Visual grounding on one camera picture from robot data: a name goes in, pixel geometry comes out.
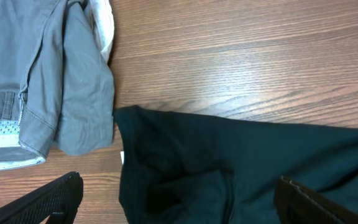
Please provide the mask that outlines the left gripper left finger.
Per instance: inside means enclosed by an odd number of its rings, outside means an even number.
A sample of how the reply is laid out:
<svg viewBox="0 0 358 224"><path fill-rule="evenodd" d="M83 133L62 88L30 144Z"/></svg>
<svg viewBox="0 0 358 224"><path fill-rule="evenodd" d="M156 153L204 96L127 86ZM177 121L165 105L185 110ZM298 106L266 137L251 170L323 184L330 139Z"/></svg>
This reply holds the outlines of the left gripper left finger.
<svg viewBox="0 0 358 224"><path fill-rule="evenodd" d="M83 179L69 172L0 208L0 224L73 224L83 199Z"/></svg>

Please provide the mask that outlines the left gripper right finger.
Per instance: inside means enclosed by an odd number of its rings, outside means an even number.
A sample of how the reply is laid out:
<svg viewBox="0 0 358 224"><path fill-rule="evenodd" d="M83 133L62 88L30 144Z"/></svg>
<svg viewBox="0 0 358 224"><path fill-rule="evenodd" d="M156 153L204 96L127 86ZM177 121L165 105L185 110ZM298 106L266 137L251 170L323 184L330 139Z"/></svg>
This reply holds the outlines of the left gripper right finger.
<svg viewBox="0 0 358 224"><path fill-rule="evenodd" d="M273 202L281 224L358 224L358 214L284 176Z"/></svg>

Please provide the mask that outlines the black t-shirt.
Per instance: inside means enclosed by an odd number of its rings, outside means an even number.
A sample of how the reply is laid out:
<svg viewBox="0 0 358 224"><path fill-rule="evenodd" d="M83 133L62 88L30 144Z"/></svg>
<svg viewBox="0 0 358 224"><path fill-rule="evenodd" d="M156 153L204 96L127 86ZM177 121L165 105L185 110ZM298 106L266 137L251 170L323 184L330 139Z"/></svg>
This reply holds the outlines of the black t-shirt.
<svg viewBox="0 0 358 224"><path fill-rule="evenodd" d="M358 214L358 129L119 108L129 223L278 223L289 177Z"/></svg>

